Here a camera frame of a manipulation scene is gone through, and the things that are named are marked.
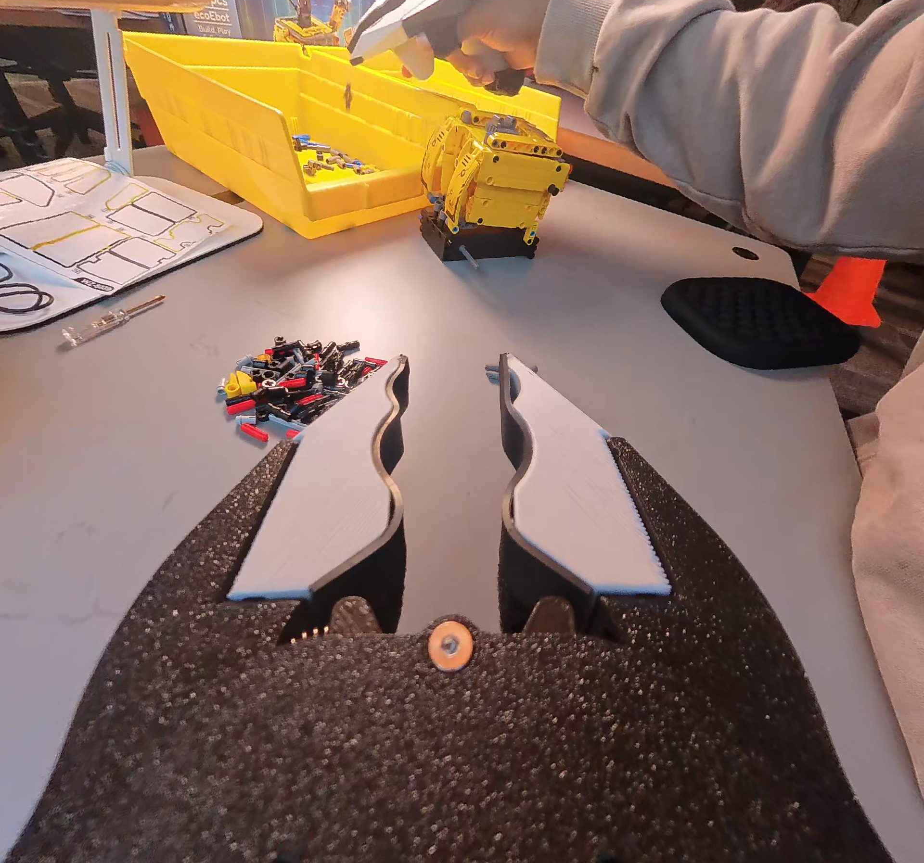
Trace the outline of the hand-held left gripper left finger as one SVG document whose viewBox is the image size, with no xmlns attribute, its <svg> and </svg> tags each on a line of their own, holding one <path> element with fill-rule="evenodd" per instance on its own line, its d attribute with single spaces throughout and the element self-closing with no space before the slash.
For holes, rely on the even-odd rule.
<svg viewBox="0 0 924 863">
<path fill-rule="evenodd" d="M 391 474 L 410 364 L 387 361 L 298 436 L 226 597 L 295 607 L 278 644 L 334 631 L 334 607 L 361 598 L 373 627 L 394 633 L 407 569 L 404 505 Z"/>
</svg>

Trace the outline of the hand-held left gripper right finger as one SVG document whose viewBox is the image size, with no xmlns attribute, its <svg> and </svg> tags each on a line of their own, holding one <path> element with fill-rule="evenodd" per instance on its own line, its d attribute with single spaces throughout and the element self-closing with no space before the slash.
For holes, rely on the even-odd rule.
<svg viewBox="0 0 924 863">
<path fill-rule="evenodd" d="M 672 585 L 618 442 L 511 353 L 498 365 L 502 498 L 498 597 L 503 632 L 616 635 L 616 608 L 670 605 Z"/>
</svg>

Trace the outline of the yellow block robot model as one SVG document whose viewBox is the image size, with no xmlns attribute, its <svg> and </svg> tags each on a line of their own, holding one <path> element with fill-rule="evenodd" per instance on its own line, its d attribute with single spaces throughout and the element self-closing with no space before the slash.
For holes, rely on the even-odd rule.
<svg viewBox="0 0 924 863">
<path fill-rule="evenodd" d="M 424 148 L 422 237 L 442 262 L 532 259 L 570 171 L 559 146 L 524 118 L 463 109 Z"/>
</svg>

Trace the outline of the person's right forearm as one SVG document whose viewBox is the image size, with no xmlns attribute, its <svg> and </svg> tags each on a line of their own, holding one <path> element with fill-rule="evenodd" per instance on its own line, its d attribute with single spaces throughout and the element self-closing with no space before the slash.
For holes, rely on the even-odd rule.
<svg viewBox="0 0 924 863">
<path fill-rule="evenodd" d="M 550 0 L 536 79 L 691 200 L 791 248 L 922 261 L 923 0 Z"/>
</svg>

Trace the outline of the grey desk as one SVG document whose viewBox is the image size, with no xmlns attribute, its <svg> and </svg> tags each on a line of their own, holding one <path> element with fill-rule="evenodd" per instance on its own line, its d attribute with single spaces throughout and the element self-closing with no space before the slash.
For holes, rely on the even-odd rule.
<svg viewBox="0 0 924 863">
<path fill-rule="evenodd" d="M 825 371 L 749 372 L 664 314 L 676 279 L 792 281 L 769 246 L 571 181 L 534 260 L 442 265 L 418 215 L 308 241 L 263 230 L 2 338 L 2 856 L 29 821 L 88 679 L 164 559 L 260 461 L 215 400 L 272 338 L 357 339 L 410 361 L 400 633 L 444 615 L 496 631 L 498 389 L 512 352 L 624 437 L 742 561 L 781 619 L 842 765 L 895 861 L 922 803 L 860 615 L 860 475 Z M 162 305 L 76 348 L 67 326 Z"/>
</svg>

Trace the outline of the person's right hand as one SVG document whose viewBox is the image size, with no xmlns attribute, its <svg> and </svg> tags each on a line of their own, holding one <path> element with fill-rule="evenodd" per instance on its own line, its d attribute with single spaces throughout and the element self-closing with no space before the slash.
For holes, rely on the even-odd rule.
<svg viewBox="0 0 924 863">
<path fill-rule="evenodd" d="M 456 20 L 461 48 L 448 53 L 447 61 L 476 87 L 494 82 L 494 71 L 485 61 L 487 49 L 501 53 L 511 69 L 532 73 L 550 1 L 470 1 Z"/>
</svg>

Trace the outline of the pile of black red pins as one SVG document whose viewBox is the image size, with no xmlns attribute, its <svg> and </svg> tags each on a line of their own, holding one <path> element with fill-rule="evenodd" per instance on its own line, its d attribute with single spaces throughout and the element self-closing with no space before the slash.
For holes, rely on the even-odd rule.
<svg viewBox="0 0 924 863">
<path fill-rule="evenodd" d="M 277 336 L 267 349 L 236 361 L 217 384 L 215 400 L 249 442 L 268 444 L 277 433 L 297 440 L 385 364 L 366 355 L 358 340 Z"/>
</svg>

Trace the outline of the heap of assorted small parts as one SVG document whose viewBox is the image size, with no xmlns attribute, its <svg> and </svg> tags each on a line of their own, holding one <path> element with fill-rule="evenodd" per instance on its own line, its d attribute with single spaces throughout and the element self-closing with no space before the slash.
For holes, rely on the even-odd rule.
<svg viewBox="0 0 924 863">
<path fill-rule="evenodd" d="M 376 165 L 363 162 L 305 133 L 292 135 L 292 144 L 298 164 L 308 178 L 316 177 L 321 171 L 343 171 L 366 176 L 379 170 Z"/>
</svg>

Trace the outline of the yellow bin with divider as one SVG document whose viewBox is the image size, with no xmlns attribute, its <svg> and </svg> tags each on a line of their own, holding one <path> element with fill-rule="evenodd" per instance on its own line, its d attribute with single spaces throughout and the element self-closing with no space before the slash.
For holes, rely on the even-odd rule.
<svg viewBox="0 0 924 863">
<path fill-rule="evenodd" d="M 424 148 L 463 109 L 557 138 L 559 97 L 529 86 L 493 95 L 445 61 L 420 81 L 390 51 L 354 67 L 344 48 L 287 42 L 125 33 L 124 48 L 171 153 L 307 239 L 422 208 Z M 308 178 L 299 133 L 379 170 Z"/>
</svg>

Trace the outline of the black wrist rest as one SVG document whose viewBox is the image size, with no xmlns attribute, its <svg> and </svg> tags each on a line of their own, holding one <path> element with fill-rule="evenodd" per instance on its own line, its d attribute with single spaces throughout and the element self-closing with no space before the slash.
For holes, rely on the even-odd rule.
<svg viewBox="0 0 924 863">
<path fill-rule="evenodd" d="M 680 279 L 664 291 L 661 304 L 700 347 L 746 369 L 840 364 L 861 346 L 855 328 L 772 279 Z"/>
</svg>

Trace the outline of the white wooden book stand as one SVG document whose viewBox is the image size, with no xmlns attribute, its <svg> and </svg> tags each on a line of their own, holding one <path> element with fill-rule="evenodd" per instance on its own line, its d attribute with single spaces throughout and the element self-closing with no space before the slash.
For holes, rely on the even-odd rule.
<svg viewBox="0 0 924 863">
<path fill-rule="evenodd" d="M 104 162 L 100 165 L 112 172 L 151 185 L 167 195 L 190 197 L 196 207 L 226 213 L 233 223 L 232 230 L 212 246 L 202 244 L 185 259 L 175 261 L 160 271 L 151 271 L 139 280 L 117 287 L 112 292 L 103 292 L 93 285 L 84 285 L 54 275 L 31 261 L 4 253 L 1 247 L 2 334 L 42 326 L 261 232 L 262 219 L 251 212 L 164 179 L 137 178 L 133 175 L 128 80 L 118 18 L 124 12 L 191 13 L 210 2 L 211 0 L 2 0 L 4 11 L 87 10 L 91 19 L 103 108 L 105 150 Z"/>
</svg>

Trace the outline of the person's grey hoodie torso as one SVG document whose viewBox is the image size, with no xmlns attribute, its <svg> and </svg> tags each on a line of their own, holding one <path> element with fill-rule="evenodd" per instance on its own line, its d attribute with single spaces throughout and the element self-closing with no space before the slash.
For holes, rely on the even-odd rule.
<svg viewBox="0 0 924 863">
<path fill-rule="evenodd" d="M 861 613 L 923 788 L 923 339 L 875 410 L 847 424 L 862 483 L 851 530 Z"/>
</svg>

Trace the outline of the orange traffic cone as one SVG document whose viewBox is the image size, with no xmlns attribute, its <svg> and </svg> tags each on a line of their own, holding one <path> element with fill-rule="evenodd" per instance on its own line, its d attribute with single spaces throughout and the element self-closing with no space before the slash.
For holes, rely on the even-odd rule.
<svg viewBox="0 0 924 863">
<path fill-rule="evenodd" d="M 808 297 L 849 326 L 878 328 L 882 319 L 873 302 L 885 267 L 885 260 L 840 257 Z"/>
</svg>

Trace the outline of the white sticker sheet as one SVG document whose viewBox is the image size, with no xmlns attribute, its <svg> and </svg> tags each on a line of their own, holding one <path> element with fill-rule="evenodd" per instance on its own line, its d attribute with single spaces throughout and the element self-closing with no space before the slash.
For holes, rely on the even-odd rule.
<svg viewBox="0 0 924 863">
<path fill-rule="evenodd" d="M 212 246 L 232 226 L 190 197 L 75 158 L 1 175 L 2 251 L 103 292 Z"/>
</svg>

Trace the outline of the small clear-handled screwdriver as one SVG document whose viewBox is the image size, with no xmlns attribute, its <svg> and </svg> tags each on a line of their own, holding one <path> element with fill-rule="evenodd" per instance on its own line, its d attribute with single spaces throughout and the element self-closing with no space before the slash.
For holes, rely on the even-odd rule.
<svg viewBox="0 0 924 863">
<path fill-rule="evenodd" d="M 117 308 L 107 311 L 105 314 L 91 321 L 86 326 L 64 327 L 62 329 L 62 337 L 69 347 L 76 348 L 94 338 L 98 338 L 105 333 L 115 330 L 117 327 L 125 325 L 128 321 L 131 321 L 132 319 L 143 315 L 154 308 L 159 307 L 163 304 L 165 299 L 166 296 L 161 294 L 129 308 Z"/>
</svg>

